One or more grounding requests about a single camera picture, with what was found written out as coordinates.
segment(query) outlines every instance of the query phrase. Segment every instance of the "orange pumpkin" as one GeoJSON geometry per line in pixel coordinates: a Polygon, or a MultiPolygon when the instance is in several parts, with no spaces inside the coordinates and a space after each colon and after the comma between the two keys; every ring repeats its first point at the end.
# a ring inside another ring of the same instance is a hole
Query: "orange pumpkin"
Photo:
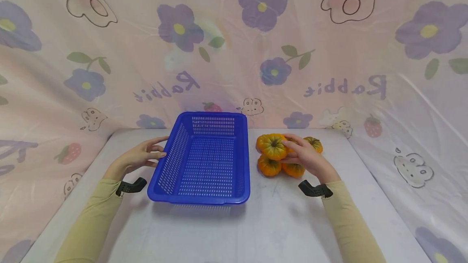
{"type": "Polygon", "coordinates": [[[320,140],[310,136],[304,137],[304,139],[307,140],[307,142],[310,143],[310,145],[312,145],[315,151],[317,151],[318,153],[323,152],[323,146],[321,145],[320,140]]]}
{"type": "Polygon", "coordinates": [[[291,177],[299,179],[306,169],[300,164],[281,164],[283,171],[291,177]]]}
{"type": "Polygon", "coordinates": [[[255,144],[255,149],[257,150],[259,154],[262,154],[262,151],[258,148],[258,144],[255,144]]]}
{"type": "Polygon", "coordinates": [[[281,162],[273,161],[266,155],[258,158],[257,167],[266,177],[274,177],[281,171],[281,162]]]}
{"type": "Polygon", "coordinates": [[[256,147],[263,155],[274,161],[286,158],[287,147],[281,141],[286,140],[282,134],[265,134],[257,138],[256,147]]]}

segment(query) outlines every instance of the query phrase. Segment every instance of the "strawberry print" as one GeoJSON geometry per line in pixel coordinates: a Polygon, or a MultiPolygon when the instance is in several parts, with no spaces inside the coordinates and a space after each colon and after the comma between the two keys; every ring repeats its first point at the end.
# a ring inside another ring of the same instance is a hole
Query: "strawberry print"
{"type": "Polygon", "coordinates": [[[376,138],[382,135],[381,122],[379,119],[372,116],[372,114],[366,119],[366,122],[364,122],[364,128],[369,137],[376,138]]]}
{"type": "Polygon", "coordinates": [[[222,112],[220,106],[215,103],[203,103],[205,112],[222,112]]]}
{"type": "Polygon", "coordinates": [[[81,153],[81,146],[79,143],[72,143],[65,146],[61,153],[56,156],[54,159],[58,161],[59,164],[69,164],[73,162],[81,153]]]}

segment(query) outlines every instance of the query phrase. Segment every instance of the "beige sleeve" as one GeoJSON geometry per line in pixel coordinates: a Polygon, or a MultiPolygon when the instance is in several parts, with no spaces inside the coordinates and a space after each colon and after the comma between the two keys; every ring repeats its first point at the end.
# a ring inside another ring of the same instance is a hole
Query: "beige sleeve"
{"type": "Polygon", "coordinates": [[[322,198],[344,263],[385,263],[369,227],[343,181],[327,183],[333,195],[322,198]]]}
{"type": "Polygon", "coordinates": [[[106,240],[122,196],[116,191],[121,181],[99,181],[84,210],[68,232],[54,263],[95,263],[106,240]]]}

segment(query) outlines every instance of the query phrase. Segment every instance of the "finger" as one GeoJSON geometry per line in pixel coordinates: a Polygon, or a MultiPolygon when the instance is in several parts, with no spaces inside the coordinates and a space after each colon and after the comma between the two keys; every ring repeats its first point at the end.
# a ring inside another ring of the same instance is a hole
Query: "finger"
{"type": "Polygon", "coordinates": [[[160,158],[163,158],[166,156],[165,152],[152,152],[147,154],[147,159],[148,160],[159,160],[160,158]]]}
{"type": "Polygon", "coordinates": [[[144,145],[145,147],[147,147],[148,145],[154,145],[156,143],[160,143],[160,142],[166,141],[168,139],[169,139],[169,136],[161,136],[161,137],[153,138],[153,139],[150,139],[150,140],[146,140],[146,141],[142,142],[141,145],[144,145]]]}
{"type": "Polygon", "coordinates": [[[299,164],[299,159],[296,158],[296,157],[285,158],[285,159],[282,159],[280,162],[282,162],[284,164],[299,164]]]}
{"type": "Polygon", "coordinates": [[[288,152],[288,154],[286,155],[286,158],[297,158],[298,155],[296,152],[288,152]]]}
{"type": "Polygon", "coordinates": [[[284,137],[296,141],[300,146],[307,146],[309,143],[304,138],[297,136],[296,134],[283,134],[284,137]]]}
{"type": "Polygon", "coordinates": [[[283,140],[283,145],[289,147],[290,149],[294,150],[295,152],[301,152],[303,147],[299,144],[295,144],[289,140],[283,140]]]}
{"type": "Polygon", "coordinates": [[[146,161],[143,165],[146,166],[146,167],[156,168],[158,163],[157,162],[152,162],[152,161],[146,161]]]}
{"type": "Polygon", "coordinates": [[[160,152],[163,152],[163,151],[164,151],[164,147],[159,146],[159,145],[150,145],[150,146],[148,146],[147,152],[151,152],[151,151],[160,151],[160,152]]]}

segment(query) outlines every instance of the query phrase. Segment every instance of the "wrist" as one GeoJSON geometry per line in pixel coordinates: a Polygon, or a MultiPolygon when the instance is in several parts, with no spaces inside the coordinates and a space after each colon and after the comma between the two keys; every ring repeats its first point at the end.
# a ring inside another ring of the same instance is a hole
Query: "wrist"
{"type": "Polygon", "coordinates": [[[316,172],[316,176],[319,179],[320,184],[327,184],[332,182],[341,181],[341,177],[338,172],[333,168],[332,165],[326,165],[324,167],[320,167],[319,170],[316,172]]]}
{"type": "Polygon", "coordinates": [[[122,181],[126,174],[126,167],[120,164],[112,163],[105,172],[103,179],[122,181]]]}
{"type": "Polygon", "coordinates": [[[117,159],[115,159],[115,161],[113,161],[113,162],[110,164],[110,167],[114,167],[114,168],[126,168],[126,167],[128,167],[129,165],[131,165],[131,163],[127,162],[124,158],[122,158],[122,156],[119,156],[117,159]]]}

